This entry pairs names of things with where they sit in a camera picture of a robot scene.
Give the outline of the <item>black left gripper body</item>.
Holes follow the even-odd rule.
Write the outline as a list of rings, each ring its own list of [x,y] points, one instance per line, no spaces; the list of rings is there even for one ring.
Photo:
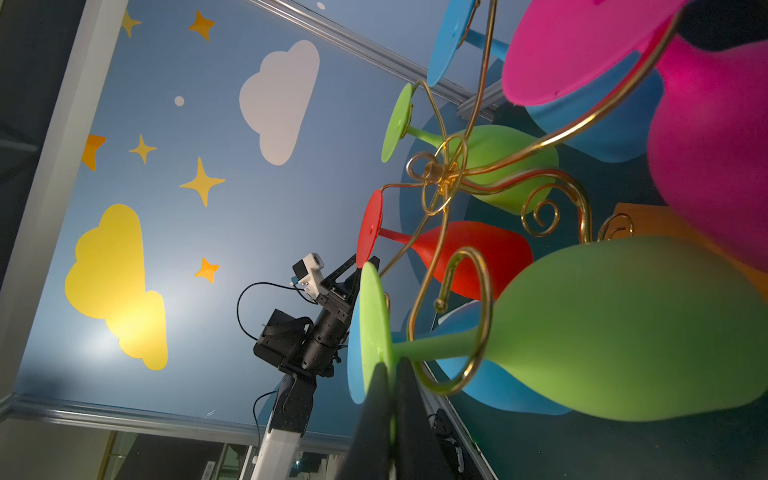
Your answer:
[[[320,274],[312,276],[312,285],[317,290],[317,303],[322,307],[317,321],[335,319],[350,321],[359,293],[360,273],[354,272],[345,281],[338,282],[337,277],[323,278]]]

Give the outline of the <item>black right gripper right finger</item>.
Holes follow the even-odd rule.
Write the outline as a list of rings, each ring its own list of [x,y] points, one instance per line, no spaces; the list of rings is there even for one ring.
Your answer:
[[[395,370],[394,416],[396,478],[452,479],[452,470],[431,430],[419,382],[407,358],[400,359]]]

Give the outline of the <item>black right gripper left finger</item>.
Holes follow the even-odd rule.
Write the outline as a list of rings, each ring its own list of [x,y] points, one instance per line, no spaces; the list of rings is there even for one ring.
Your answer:
[[[337,479],[389,478],[393,405],[389,372],[384,363],[379,363],[373,370],[361,419]]]

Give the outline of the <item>blue wine glass front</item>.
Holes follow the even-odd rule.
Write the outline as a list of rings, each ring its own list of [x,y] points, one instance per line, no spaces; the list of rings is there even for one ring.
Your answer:
[[[480,302],[469,301],[439,318],[434,330],[425,337],[437,337],[464,332],[474,328],[480,317]],[[362,349],[360,344],[359,300],[354,304],[347,348],[347,379],[354,403],[362,404],[366,397]],[[492,408],[517,413],[551,416],[565,415],[571,409],[533,391],[492,361],[484,360],[472,381],[462,390],[475,400]]]

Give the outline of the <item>light green wine glass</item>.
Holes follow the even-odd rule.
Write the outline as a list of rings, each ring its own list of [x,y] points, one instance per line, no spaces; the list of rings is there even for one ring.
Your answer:
[[[483,292],[476,327],[394,343],[376,268],[359,291],[364,385],[394,369],[464,360],[462,390],[482,361],[577,412],[647,422],[749,404],[767,390],[767,304],[713,252],[664,236],[574,245],[532,263],[498,298]]]

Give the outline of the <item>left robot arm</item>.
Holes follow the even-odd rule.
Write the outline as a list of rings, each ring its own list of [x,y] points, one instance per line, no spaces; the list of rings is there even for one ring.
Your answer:
[[[285,287],[320,307],[316,318],[273,311],[255,339],[256,357],[276,367],[283,378],[276,391],[265,433],[259,440],[253,479],[287,479],[313,410],[319,377],[334,376],[339,351],[348,340],[360,289],[361,269],[351,256],[328,275],[310,253],[293,265]]]

